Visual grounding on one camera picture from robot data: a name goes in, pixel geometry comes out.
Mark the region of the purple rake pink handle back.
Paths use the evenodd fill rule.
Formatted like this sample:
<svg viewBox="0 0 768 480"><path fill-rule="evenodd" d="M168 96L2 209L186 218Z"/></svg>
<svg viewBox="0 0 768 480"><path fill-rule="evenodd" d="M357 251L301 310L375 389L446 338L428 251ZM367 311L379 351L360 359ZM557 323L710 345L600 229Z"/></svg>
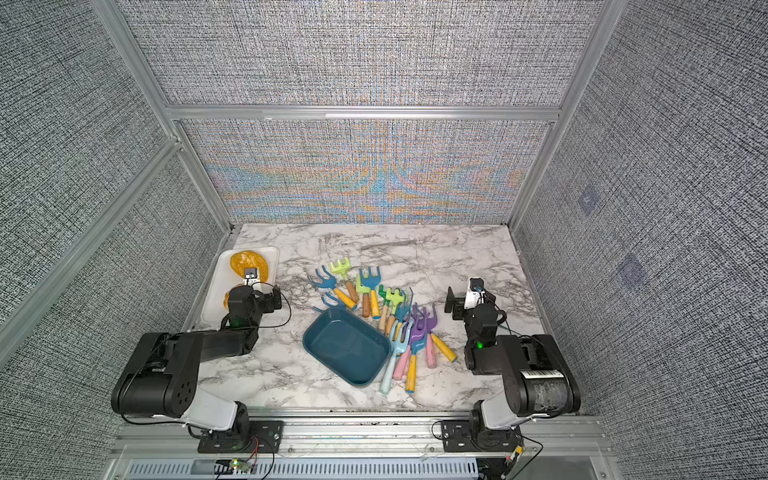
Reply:
<svg viewBox="0 0 768 480"><path fill-rule="evenodd" d="M436 355L435 355L435 346L432 339L432 333L434 328L437 326L438 323L438 316L436 312L435 305L431 305L431 310L428 310L426 307L422 309L423 316L426 320L426 358L427 358L427 367L429 369L435 369L437 367L437 361L436 361Z"/></svg>

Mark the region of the purple rake pink handle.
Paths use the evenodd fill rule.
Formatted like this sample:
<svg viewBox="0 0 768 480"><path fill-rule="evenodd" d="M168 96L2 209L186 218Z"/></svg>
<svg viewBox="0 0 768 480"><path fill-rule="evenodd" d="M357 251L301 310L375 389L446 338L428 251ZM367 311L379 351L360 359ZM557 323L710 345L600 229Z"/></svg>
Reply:
<svg viewBox="0 0 768 480"><path fill-rule="evenodd" d="M432 339L432 333L434 328L437 326L438 323L438 316L436 312L435 305L431 305L431 310L428 310L426 307L422 309L423 316L426 320L426 358L427 358L427 367L429 369L435 369L437 367L437 361L436 361L436 355L435 355L435 346Z"/></svg>
<svg viewBox="0 0 768 480"><path fill-rule="evenodd" d="M396 367L393 373L394 380L399 381L405 375L406 367L409 364L412 351L414 349L413 344L420 341L424 337L425 328L426 328L426 320L424 319L424 314L420 312L419 306L415 304L412 307L411 313L410 313L409 330L406 338L407 340L406 349L400 355L398 362L396 364Z"/></svg>

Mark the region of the purple rake pink handle front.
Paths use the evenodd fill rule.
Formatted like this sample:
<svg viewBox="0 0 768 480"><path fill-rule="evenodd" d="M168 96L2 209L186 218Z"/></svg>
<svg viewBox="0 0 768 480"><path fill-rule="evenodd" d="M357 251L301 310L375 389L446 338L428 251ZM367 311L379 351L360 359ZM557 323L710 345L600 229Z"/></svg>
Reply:
<svg viewBox="0 0 768 480"><path fill-rule="evenodd" d="M407 340L406 349L400 355L398 362L396 364L396 367L393 373L394 380L399 381L405 375L406 367L409 364L412 351L414 349L413 344L420 341L424 337L425 328L426 328L426 320L424 319L424 314L420 312L419 306L415 304L412 307L411 313L410 313L409 330L406 338Z"/></svg>

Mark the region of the teal fork rake yellow handle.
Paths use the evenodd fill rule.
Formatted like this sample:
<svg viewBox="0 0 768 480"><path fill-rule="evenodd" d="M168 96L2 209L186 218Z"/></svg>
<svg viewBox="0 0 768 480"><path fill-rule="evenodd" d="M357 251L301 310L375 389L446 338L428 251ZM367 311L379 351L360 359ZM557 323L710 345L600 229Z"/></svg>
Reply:
<svg viewBox="0 0 768 480"><path fill-rule="evenodd" d="M412 301L413 290L409 289L409 291L405 294L405 299L401 304L398 305L395 311L395 319L397 323L403 323L406 320L406 316L411 309Z"/></svg>

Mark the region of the lime rake light wood handle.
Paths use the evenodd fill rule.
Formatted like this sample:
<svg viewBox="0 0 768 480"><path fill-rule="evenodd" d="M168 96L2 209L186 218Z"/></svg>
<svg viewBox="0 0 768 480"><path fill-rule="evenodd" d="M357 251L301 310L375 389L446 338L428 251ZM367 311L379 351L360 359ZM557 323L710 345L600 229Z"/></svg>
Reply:
<svg viewBox="0 0 768 480"><path fill-rule="evenodd" d="M392 331L395 323L395 315L397 308L405 300L404 293L396 288L394 291L388 289L386 292L386 300L389 303L388 314L386 315L385 333L389 335Z"/></svg>

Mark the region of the light blue rake white handle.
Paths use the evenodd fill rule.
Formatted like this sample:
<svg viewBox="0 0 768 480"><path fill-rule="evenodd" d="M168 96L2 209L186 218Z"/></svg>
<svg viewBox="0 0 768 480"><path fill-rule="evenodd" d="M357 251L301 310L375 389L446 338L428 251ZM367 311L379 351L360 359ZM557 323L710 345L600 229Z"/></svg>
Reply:
<svg viewBox="0 0 768 480"><path fill-rule="evenodd" d="M395 370L398 356L402 355L409 342L409 335L412 327L411 321L397 322L391 329L390 342L392 346L391 356L389 357L379 392L387 396L392 383L392 377Z"/></svg>

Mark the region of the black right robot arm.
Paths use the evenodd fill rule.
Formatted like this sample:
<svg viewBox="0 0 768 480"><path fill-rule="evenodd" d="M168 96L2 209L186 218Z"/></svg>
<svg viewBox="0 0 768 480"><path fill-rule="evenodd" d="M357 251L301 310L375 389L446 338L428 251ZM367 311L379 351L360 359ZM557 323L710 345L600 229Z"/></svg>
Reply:
<svg viewBox="0 0 768 480"><path fill-rule="evenodd" d="M496 296L481 279L472 278L463 295L449 289L444 311L464 325L467 369L502 383L499 393L475 402L467 420L440 423L445 451L514 449L524 444L522 424L579 411L580 389L554 337L500 335L507 313L496 305Z"/></svg>

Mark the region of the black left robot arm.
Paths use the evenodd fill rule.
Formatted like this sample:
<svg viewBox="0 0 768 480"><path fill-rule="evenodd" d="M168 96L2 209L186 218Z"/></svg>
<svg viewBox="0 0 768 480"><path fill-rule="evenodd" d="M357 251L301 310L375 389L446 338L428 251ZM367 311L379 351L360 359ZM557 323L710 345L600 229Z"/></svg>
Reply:
<svg viewBox="0 0 768 480"><path fill-rule="evenodd" d="M240 401L198 385L200 365L245 356L259 339L262 318L289 304L279 287L269 293L236 286L228 313L213 330L144 334L111 394L113 412L132 425L183 425L200 453L256 451L266 442Z"/></svg>

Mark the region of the teal plastic storage box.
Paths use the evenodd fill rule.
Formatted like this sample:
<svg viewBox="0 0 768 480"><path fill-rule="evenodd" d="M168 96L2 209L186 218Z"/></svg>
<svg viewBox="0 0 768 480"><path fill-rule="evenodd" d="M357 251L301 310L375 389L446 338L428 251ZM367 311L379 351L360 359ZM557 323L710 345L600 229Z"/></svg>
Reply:
<svg viewBox="0 0 768 480"><path fill-rule="evenodd" d="M345 308L322 311L306 329L303 348L353 387L371 384L392 353L390 341Z"/></svg>

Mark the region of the oval yellow bread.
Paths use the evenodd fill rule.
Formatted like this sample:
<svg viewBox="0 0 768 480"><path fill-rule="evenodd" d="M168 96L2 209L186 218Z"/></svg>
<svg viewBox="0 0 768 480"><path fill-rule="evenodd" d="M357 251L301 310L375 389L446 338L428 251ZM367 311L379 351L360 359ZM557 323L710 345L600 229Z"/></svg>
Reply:
<svg viewBox="0 0 768 480"><path fill-rule="evenodd" d="M230 258L231 269L241 278L246 277L247 269L256 269L261 280L269 277L269 265L266 259L252 250L235 252Z"/></svg>

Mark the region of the white rectangular tray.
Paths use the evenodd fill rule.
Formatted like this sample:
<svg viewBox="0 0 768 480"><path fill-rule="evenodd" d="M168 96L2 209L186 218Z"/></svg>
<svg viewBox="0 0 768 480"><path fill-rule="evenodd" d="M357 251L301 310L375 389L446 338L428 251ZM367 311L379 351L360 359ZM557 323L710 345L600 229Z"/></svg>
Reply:
<svg viewBox="0 0 768 480"><path fill-rule="evenodd" d="M271 293L272 284L275 283L280 251L273 246L245 247L224 251L215 264L212 280L203 303L200 319L196 326L218 328L222 318L228 313L224 307L225 294L233 287L245 283L245 279L239 276L231 267L231 257L243 251L253 251L261 255L268 266L269 275L262 278L264 284L255 287L257 291Z"/></svg>

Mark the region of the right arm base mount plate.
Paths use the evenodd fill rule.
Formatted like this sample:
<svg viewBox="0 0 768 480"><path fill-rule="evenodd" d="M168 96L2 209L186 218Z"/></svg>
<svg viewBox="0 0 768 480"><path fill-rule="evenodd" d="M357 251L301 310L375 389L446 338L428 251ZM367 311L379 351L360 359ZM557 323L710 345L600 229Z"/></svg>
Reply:
<svg viewBox="0 0 768 480"><path fill-rule="evenodd" d="M524 445L518 430L491 430L469 420L442 420L439 424L443 449L449 453L511 453Z"/></svg>

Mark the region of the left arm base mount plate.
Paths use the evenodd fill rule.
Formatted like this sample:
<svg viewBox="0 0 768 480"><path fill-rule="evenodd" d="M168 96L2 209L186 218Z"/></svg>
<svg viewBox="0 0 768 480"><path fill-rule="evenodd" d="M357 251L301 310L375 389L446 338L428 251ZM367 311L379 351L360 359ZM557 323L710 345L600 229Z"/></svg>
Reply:
<svg viewBox="0 0 768 480"><path fill-rule="evenodd" d="M201 454L277 453L285 423L278 420L251 421L242 430L235 426L228 431L212 430L200 436L197 452Z"/></svg>

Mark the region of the aluminium front rail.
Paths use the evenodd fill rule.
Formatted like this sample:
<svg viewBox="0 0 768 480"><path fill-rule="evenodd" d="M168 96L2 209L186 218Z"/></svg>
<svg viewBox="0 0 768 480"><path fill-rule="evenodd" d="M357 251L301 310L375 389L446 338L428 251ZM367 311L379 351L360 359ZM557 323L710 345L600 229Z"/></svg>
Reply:
<svg viewBox="0 0 768 480"><path fill-rule="evenodd" d="M280 458L426 457L444 453L438 438L443 421L464 421L467 411L259 410L257 421L283 423L261 443L272 444ZM534 419L522 434L543 444L545 456L611 457L615 449L592 416L564 415ZM110 460L129 457L191 458L199 441L186 428L128 425L108 453Z"/></svg>

